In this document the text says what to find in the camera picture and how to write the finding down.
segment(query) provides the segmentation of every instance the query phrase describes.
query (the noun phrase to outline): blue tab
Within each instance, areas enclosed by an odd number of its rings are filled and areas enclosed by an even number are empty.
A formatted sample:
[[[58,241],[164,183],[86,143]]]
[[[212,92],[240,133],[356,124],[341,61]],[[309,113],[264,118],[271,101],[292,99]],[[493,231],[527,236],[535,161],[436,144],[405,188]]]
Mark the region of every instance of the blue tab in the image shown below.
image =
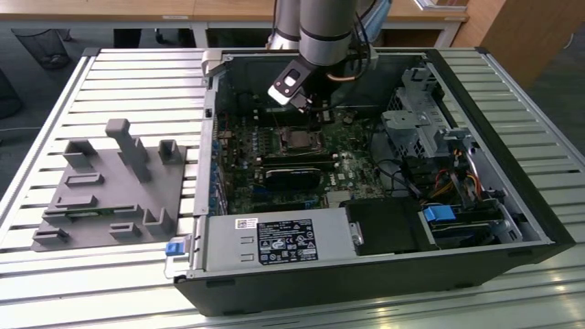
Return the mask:
[[[455,221],[456,214],[451,206],[431,206],[423,210],[427,221]]]
[[[186,254],[186,243],[184,242],[170,242],[167,244],[167,249],[164,251],[167,256],[182,256]]]

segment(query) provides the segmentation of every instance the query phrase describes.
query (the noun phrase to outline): black wire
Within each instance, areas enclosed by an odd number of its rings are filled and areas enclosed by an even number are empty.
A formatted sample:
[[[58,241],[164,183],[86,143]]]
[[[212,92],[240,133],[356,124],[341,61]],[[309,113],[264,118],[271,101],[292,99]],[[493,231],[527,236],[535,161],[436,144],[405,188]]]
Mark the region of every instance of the black wire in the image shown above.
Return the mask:
[[[367,72],[367,70],[368,70],[368,68],[369,68],[372,51],[371,51],[371,47],[369,47],[368,34],[365,33],[364,24],[363,24],[363,21],[361,21],[361,18],[360,18],[360,15],[357,14],[357,12],[356,12],[356,18],[357,18],[357,24],[353,25],[353,30],[355,30],[355,32],[356,32],[357,40],[359,40],[359,42],[361,42],[361,39],[360,39],[360,33],[359,33],[359,31],[357,31],[357,25],[359,25],[359,26],[360,26],[361,33],[363,33],[363,37],[364,37],[365,46],[367,46],[367,54],[368,54],[368,57],[367,57],[367,59],[365,59],[365,68],[357,73],[357,75],[356,75],[356,79],[353,80],[352,87],[351,87],[351,89],[345,92],[344,97],[343,97],[336,103],[332,103],[329,106],[327,106],[327,107],[324,107],[324,108],[316,108],[316,109],[312,109],[311,112],[315,112],[315,113],[317,113],[317,112],[324,112],[324,111],[328,111],[328,110],[335,109],[337,106],[340,106],[341,104],[344,104],[345,101],[348,100],[349,95],[353,94],[353,92],[355,92],[355,90],[356,90],[356,88],[357,88],[357,85],[359,85],[357,82],[360,81],[360,78],[364,76],[364,73]]]
[[[364,73],[367,72],[367,70],[369,68],[369,64],[371,64],[371,61],[372,61],[372,58],[371,58],[372,57],[372,50],[371,50],[371,47],[369,47],[369,39],[368,39],[368,34],[365,33],[365,27],[364,27],[363,19],[360,18],[360,15],[357,14],[357,12],[356,12],[356,18],[357,18],[357,24],[360,26],[360,30],[361,30],[361,33],[363,33],[364,45],[367,47],[367,54],[368,54],[368,57],[365,58],[365,68],[356,75],[356,80],[359,80],[363,77]]]
[[[377,0],[373,0],[372,3],[369,4],[368,9],[364,11],[364,13],[363,13],[363,15],[361,15],[361,17],[360,17],[361,19],[364,19],[364,17],[368,16],[369,12],[371,12],[372,9],[375,8],[376,1],[377,1]]]

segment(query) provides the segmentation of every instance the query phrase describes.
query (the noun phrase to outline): slotted metal table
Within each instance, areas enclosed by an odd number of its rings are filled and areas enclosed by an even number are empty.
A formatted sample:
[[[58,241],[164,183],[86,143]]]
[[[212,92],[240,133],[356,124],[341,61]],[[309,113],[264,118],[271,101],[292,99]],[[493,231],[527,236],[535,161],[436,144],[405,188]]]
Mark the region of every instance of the slotted metal table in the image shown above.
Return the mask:
[[[206,96],[202,49],[103,49],[80,59],[0,203],[0,328],[527,328],[584,325],[585,159],[491,57],[441,50],[579,244],[481,287],[207,318],[164,276],[164,243],[36,253],[42,213],[60,181],[70,138],[96,149],[112,118],[146,146],[188,147],[179,234],[192,230]],[[447,103],[460,126],[456,106]]]

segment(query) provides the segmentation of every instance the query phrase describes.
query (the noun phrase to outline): floor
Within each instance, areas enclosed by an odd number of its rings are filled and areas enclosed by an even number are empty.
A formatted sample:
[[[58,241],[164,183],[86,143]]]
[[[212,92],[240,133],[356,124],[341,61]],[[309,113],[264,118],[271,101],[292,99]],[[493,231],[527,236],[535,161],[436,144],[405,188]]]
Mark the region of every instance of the floor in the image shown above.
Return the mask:
[[[164,31],[166,38],[176,42],[174,31]],[[0,69],[26,103],[24,109],[0,120],[0,196],[26,157],[38,130],[3,129],[40,127],[60,96],[72,74],[75,63],[87,47],[111,47],[111,29],[76,29],[71,42],[66,43],[72,63],[64,69],[47,71],[20,45],[10,30],[0,30]],[[160,45],[155,31],[143,31],[142,47],[172,47]],[[528,91],[559,128],[581,152],[585,153],[585,25],[575,34],[571,47],[561,51],[533,88]]]

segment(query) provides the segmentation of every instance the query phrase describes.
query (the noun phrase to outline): warning label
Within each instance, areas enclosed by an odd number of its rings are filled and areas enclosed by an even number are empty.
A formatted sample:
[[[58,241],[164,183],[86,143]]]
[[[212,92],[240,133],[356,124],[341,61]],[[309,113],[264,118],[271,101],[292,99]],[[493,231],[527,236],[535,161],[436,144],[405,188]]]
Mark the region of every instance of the warning label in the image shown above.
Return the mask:
[[[312,219],[257,223],[256,229],[261,265],[319,260]]]

